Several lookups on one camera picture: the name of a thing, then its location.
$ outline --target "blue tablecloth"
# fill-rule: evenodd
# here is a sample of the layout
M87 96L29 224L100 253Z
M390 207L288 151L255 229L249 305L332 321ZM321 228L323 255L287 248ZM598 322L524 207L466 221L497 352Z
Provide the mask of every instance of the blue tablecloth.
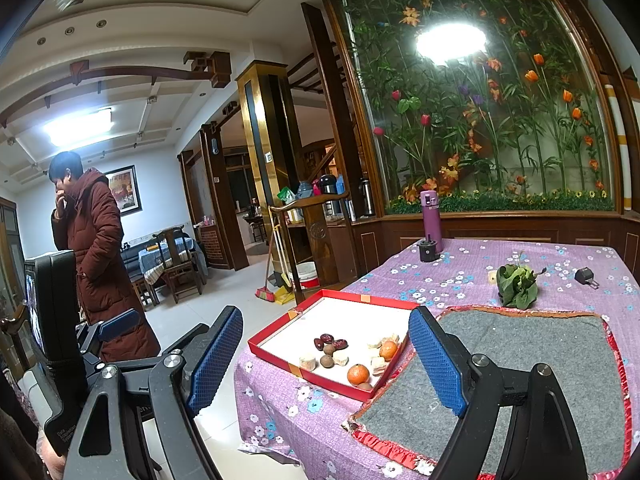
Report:
M195 248L196 254L198 256L198 270L204 275L208 276L209 273L207 271L207 261L204 258L204 253L198 244L195 244L193 238L185 238L187 241L187 249L193 251ZM181 238L176 239L175 246L178 249L178 252L182 252L184 250L184 243ZM162 252L164 253L164 257L169 259L171 255L169 254L169 249L166 246L166 242L162 243ZM142 249L138 253L138 263L140 264L140 270L144 274L148 270L153 269L154 267L162 264L162 258L160 256L160 249L155 249L153 251L147 251L146 249Z

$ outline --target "purple thermos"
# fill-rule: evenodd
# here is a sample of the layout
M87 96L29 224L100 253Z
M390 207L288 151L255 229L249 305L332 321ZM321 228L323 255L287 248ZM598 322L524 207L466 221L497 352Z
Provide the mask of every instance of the purple thermos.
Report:
M442 231L440 230L440 206L435 191L421 191L422 220L424 221L424 237L436 242L436 251L442 252Z

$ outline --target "picture frame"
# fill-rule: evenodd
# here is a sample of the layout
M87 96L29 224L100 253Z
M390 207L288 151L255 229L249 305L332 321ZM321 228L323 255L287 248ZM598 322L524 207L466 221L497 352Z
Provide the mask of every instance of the picture frame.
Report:
M142 211L135 166L118 168L104 175L109 179L109 189L122 216Z

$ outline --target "device screen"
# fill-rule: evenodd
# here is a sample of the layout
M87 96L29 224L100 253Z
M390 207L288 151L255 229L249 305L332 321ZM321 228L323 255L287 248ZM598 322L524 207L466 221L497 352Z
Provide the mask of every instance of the device screen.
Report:
M40 319L38 318L38 298L36 296L35 275L28 270L25 273L25 288L31 332L33 333L33 338L36 340L36 343L38 343L40 350L44 352L44 347L42 345L42 332L40 330Z

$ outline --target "gray felt cloth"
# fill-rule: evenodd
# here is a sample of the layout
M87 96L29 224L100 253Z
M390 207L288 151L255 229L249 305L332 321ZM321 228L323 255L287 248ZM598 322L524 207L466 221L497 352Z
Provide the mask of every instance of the gray felt cloth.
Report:
M549 364L571 409L589 473L619 468L625 439L620 375L602 322L587 317L510 317L479 310L450 312L440 324L499 367ZM511 408L501 408L482 472L497 470ZM369 433L438 459L457 417L442 406L416 356L359 419Z

